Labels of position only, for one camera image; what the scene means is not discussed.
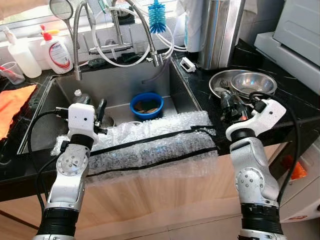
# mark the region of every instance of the cabinet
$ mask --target cabinet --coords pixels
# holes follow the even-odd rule
[[[279,144],[265,147],[272,159]],[[213,159],[205,176],[127,176],[86,188],[76,239],[102,239],[205,218],[240,214],[234,170],[229,155]],[[177,163],[186,173],[188,162]],[[38,226],[41,209],[36,196],[0,202],[0,210]]]
[[[32,239],[37,230],[0,214],[0,238],[5,240]]]

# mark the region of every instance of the small white bottle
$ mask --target small white bottle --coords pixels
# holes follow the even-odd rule
[[[38,62],[30,52],[28,43],[21,39],[18,40],[6,26],[4,27],[3,32],[10,43],[8,51],[22,72],[31,79],[39,77],[42,71]]]
[[[82,93],[80,89],[74,91],[74,104],[90,104],[91,98],[88,94]]]
[[[73,67],[69,52],[66,46],[59,40],[53,39],[50,33],[43,33],[44,40],[41,42],[41,49],[45,60],[56,74],[65,74]]]

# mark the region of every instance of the stainless steel bowl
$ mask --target stainless steel bowl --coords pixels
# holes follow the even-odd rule
[[[209,88],[211,92],[216,95],[218,98],[220,97],[221,90],[227,89],[230,90],[231,88],[231,79],[240,74],[240,73],[249,73],[247,70],[242,69],[231,69],[231,70],[224,70],[216,73],[213,75],[209,81]]]
[[[231,86],[239,95],[248,98],[252,92],[274,94],[277,82],[270,76],[260,72],[243,72],[231,79]]]

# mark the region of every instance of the kitchen sink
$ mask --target kitchen sink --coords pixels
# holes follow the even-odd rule
[[[173,61],[167,62],[160,68],[144,62],[133,67],[86,71],[82,73],[82,79],[77,81],[72,73],[52,76],[35,116],[54,110],[55,107],[68,108],[73,103],[74,92],[77,89],[89,94],[90,104],[95,107],[101,99],[105,99],[107,101],[105,113],[114,119],[116,125],[142,121],[130,110],[131,99],[140,93],[154,92],[163,97],[164,106],[159,117],[200,110]],[[64,119],[53,114],[42,117],[32,132],[32,150],[53,148],[56,138],[67,132],[68,123]],[[26,134],[18,154],[27,152]]]

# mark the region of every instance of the blue bowl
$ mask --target blue bowl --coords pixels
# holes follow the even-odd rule
[[[151,112],[151,113],[139,113],[135,110],[134,106],[140,102],[140,101],[150,101],[150,100],[155,100],[160,107],[158,108],[157,111],[155,112]],[[164,99],[153,92],[146,92],[146,93],[141,93],[138,94],[137,96],[135,96],[130,103],[130,109],[131,111],[140,119],[143,120],[148,120],[148,119],[154,119],[155,117],[157,117],[159,115],[159,113],[161,112],[162,108],[164,107]]]

